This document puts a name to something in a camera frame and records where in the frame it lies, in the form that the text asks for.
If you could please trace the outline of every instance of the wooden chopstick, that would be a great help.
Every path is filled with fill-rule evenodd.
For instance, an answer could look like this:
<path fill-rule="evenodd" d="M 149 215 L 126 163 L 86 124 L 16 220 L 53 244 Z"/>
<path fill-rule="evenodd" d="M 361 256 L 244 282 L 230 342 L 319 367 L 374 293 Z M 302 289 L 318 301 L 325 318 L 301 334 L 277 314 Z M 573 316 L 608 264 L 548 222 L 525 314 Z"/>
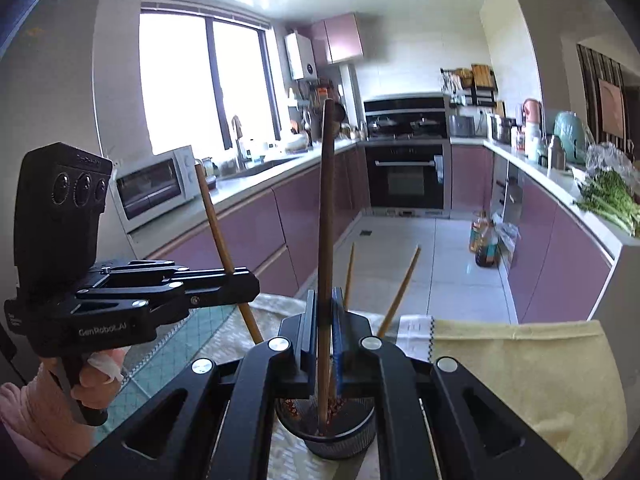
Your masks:
<path fill-rule="evenodd" d="M 320 164 L 318 240 L 318 429 L 324 433 L 329 407 L 332 277 L 334 272 L 334 101 L 324 101 Z"/>
<path fill-rule="evenodd" d="M 234 267 L 229 251 L 226 248 L 225 239 L 222 236 L 222 231 L 218 224 L 218 216 L 216 215 L 216 210 L 213 208 L 213 202 L 209 195 L 209 187 L 207 186 L 207 175 L 204 172 L 203 166 L 199 163 L 196 164 L 196 175 L 198 177 L 198 185 L 200 186 L 202 201 L 204 202 L 204 209 L 207 213 L 207 220 L 209 220 L 209 227 L 211 228 L 211 234 L 213 235 L 213 240 L 216 243 L 216 248 L 220 255 L 220 261 L 222 261 L 222 267 L 225 269 L 227 274 L 233 274 L 236 268 Z M 255 322 L 254 314 L 251 312 L 249 304 L 240 303 L 238 304 L 238 309 L 240 310 L 240 314 L 242 314 L 244 323 L 246 324 L 254 343 L 258 344 L 263 342 L 264 339 L 262 339 L 262 334 L 260 333 L 258 324 Z"/>
<path fill-rule="evenodd" d="M 349 304 L 349 293 L 351 292 L 351 275 L 353 274 L 353 256 L 356 251 L 356 242 L 351 243 L 351 253 L 349 254 L 349 267 L 347 267 L 347 281 L 344 284 L 344 298 L 342 299 L 342 306 L 344 311 L 347 311 Z"/>
<path fill-rule="evenodd" d="M 407 286 L 409 285 L 409 280 L 411 280 L 411 275 L 414 273 L 415 264 L 418 262 L 418 256 L 420 256 L 420 245 L 415 248 L 414 257 L 411 259 L 411 263 L 409 264 L 409 268 L 406 270 L 404 274 L 404 278 L 402 279 L 402 283 L 400 283 L 400 288 L 398 288 L 398 292 L 396 292 L 396 297 L 391 303 L 389 310 L 386 312 L 385 319 L 382 320 L 382 324 L 378 329 L 378 333 L 376 334 L 379 338 L 383 338 L 385 336 L 386 330 L 388 330 L 389 325 L 391 324 L 392 319 L 396 315 L 396 310 L 398 310 L 398 306 L 400 306 L 400 302 L 402 301 L 402 297 L 404 296 L 404 292 L 406 291 Z"/>

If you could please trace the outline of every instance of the countertop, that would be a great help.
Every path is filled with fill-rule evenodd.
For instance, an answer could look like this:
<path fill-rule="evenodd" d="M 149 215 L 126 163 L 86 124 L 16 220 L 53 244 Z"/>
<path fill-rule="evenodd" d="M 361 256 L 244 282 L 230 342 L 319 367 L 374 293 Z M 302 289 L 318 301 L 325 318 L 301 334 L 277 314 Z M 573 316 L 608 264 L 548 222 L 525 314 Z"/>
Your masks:
<path fill-rule="evenodd" d="M 356 144 L 356 140 L 338 140 L 335 143 L 335 153 L 344 152 Z M 220 215 L 243 200 L 311 168 L 320 162 L 320 154 L 320 146 L 315 146 L 312 151 L 299 156 L 281 157 L 290 156 L 291 160 L 257 175 L 218 181 L 216 189 L 209 193 L 216 213 Z M 197 196 L 131 232 L 131 247 L 137 258 L 146 258 L 171 240 L 206 221 L 204 204 L 200 196 Z"/>
<path fill-rule="evenodd" d="M 612 223 L 594 215 L 583 212 L 574 205 L 580 198 L 580 190 L 574 181 L 571 171 L 548 170 L 536 162 L 529 160 L 522 152 L 514 150 L 506 144 L 499 144 L 485 138 L 453 137 L 452 145 L 485 146 L 510 163 L 515 164 L 531 179 L 546 189 L 559 203 L 584 225 L 594 238 L 609 253 L 613 260 L 617 259 L 623 246 L 640 247 L 640 240 L 633 238 Z"/>

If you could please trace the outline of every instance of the black basket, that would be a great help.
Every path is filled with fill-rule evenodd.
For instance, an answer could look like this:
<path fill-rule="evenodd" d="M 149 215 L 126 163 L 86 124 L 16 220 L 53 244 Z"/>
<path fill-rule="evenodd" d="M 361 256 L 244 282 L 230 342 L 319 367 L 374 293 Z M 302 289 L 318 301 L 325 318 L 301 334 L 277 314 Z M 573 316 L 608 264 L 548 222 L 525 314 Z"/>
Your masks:
<path fill-rule="evenodd" d="M 342 399 L 330 417 L 325 435 L 318 434 L 318 398 L 277 399 L 276 413 L 282 425 L 305 441 L 313 454 L 328 460 L 344 460 L 362 453 L 376 436 L 372 397 Z"/>

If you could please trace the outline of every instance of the teal appliance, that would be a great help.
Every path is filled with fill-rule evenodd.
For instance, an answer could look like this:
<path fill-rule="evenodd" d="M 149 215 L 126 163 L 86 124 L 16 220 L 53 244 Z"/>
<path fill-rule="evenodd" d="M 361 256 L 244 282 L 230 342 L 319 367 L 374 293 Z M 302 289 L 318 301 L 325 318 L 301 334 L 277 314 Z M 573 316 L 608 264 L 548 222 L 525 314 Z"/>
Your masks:
<path fill-rule="evenodd" d="M 590 144 L 594 144 L 594 140 L 588 127 L 585 128 L 574 112 L 560 112 L 556 115 L 554 134 L 560 137 L 567 162 L 585 163 L 587 149 Z"/>

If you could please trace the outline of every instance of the plastic bag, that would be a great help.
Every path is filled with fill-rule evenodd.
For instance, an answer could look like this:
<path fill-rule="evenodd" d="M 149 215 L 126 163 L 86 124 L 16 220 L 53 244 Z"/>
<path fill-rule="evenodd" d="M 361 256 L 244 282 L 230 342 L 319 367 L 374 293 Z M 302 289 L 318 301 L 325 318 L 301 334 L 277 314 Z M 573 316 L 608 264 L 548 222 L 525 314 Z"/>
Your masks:
<path fill-rule="evenodd" d="M 520 236 L 518 227 L 509 223 L 496 224 L 495 232 L 504 243 L 504 246 L 507 247 L 507 250 L 513 254 L 513 251 L 516 250 L 516 240 Z"/>
<path fill-rule="evenodd" d="M 614 170 L 622 177 L 634 194 L 640 195 L 640 171 L 626 158 L 626 155 L 610 142 L 589 146 L 587 151 L 587 172 L 594 170 Z"/>

